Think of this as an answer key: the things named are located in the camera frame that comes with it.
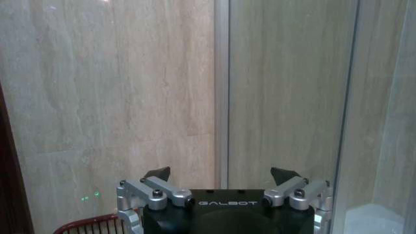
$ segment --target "glass door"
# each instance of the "glass door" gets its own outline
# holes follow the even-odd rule
[[[332,233],[413,234],[416,3],[231,0],[229,188],[335,187]]]

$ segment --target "door frame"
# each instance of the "door frame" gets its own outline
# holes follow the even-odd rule
[[[1,231],[32,234],[33,224],[20,170],[17,151],[0,84],[0,212]]]
[[[229,0],[215,0],[215,186],[228,188]]]

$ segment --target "dark wooden door frame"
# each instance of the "dark wooden door frame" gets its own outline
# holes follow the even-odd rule
[[[25,186],[0,84],[0,232],[32,234]]]

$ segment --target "wall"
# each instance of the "wall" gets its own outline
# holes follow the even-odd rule
[[[229,186],[335,179],[356,1],[231,1]]]
[[[0,0],[0,77],[36,233],[148,169],[213,187],[213,1]]]

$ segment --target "black bolt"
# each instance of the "black bolt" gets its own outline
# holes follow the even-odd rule
[[[153,190],[153,198],[160,198],[163,197],[163,191],[160,189]]]
[[[263,207],[271,207],[272,206],[272,201],[267,197],[264,197],[261,199],[261,205],[263,205]]]
[[[305,191],[303,189],[296,189],[295,190],[295,196],[304,198],[305,197]]]
[[[185,202],[184,202],[184,207],[187,209],[191,209],[195,205],[195,199],[193,198],[189,198]]]

